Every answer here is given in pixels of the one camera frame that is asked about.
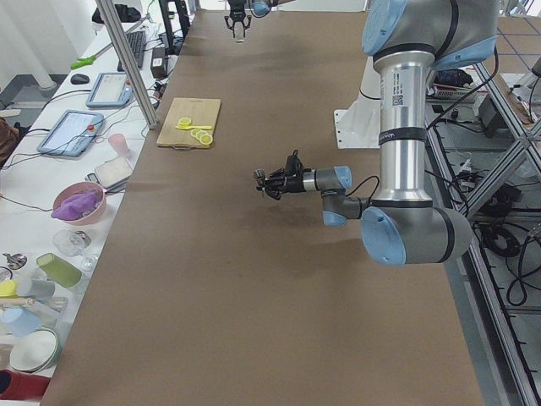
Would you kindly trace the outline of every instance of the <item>keyboard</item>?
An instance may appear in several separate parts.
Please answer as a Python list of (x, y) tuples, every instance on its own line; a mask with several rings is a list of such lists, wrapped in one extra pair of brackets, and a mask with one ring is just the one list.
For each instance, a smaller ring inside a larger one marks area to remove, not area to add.
[[(144, 31), (134, 31), (129, 32), (126, 36), (128, 37), (128, 44), (134, 53), (135, 61), (137, 61), (137, 66), (141, 69), (143, 68), (143, 59), (145, 59), (146, 34)], [(124, 71), (120, 61), (118, 61), (117, 71)]]

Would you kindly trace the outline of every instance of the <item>green tool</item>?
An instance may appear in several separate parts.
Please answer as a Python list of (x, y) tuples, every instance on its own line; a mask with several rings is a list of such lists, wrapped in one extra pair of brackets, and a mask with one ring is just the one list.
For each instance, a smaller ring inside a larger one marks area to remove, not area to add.
[[(127, 31), (126, 31), (126, 34), (132, 32), (133, 30), (135, 30), (137, 27), (139, 27), (141, 24), (143, 24), (143, 22), (147, 19), (147, 17), (144, 17), (143, 19), (140, 19), (137, 23), (135, 23), (135, 25), (133, 27), (130, 27)], [(94, 55), (92, 55), (91, 57), (87, 57), (87, 58), (77, 58), (77, 62), (76, 63), (72, 63), (70, 68), (71, 70), (76, 70), (76, 69), (79, 69), (79, 68), (82, 68), (83, 66), (88, 66), (88, 65), (91, 65), (94, 63), (94, 61), (100, 57), (101, 55), (103, 55), (105, 52), (109, 51), (109, 49), (112, 47), (112, 42), (109, 42), (109, 44), (107, 44), (105, 47), (103, 47), (100, 51), (96, 52)]]

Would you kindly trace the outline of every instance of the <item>wooden cutting board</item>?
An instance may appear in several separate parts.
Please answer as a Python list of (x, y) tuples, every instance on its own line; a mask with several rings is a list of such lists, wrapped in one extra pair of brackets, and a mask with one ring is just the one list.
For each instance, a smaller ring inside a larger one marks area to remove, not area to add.
[(211, 125), (213, 129), (206, 131), (214, 137), (220, 106), (220, 99), (175, 97), (156, 144), (170, 147), (210, 148), (212, 144), (201, 144), (190, 134), (191, 130), (177, 129), (175, 127), (180, 118), (189, 117), (192, 119), (192, 125)]

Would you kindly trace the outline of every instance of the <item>computer mouse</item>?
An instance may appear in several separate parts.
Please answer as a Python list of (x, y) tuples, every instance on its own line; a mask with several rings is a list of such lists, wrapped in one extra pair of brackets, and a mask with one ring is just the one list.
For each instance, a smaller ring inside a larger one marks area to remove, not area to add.
[(70, 81), (72, 85), (84, 85), (90, 82), (90, 78), (85, 74), (74, 74)]

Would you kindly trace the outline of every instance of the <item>white bowl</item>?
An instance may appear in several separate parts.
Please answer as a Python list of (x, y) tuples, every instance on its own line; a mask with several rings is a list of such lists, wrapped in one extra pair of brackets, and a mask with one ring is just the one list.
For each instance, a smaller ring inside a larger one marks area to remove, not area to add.
[(58, 338), (54, 332), (48, 329), (37, 330), (14, 345), (9, 363), (16, 370), (35, 372), (55, 357), (57, 349)]

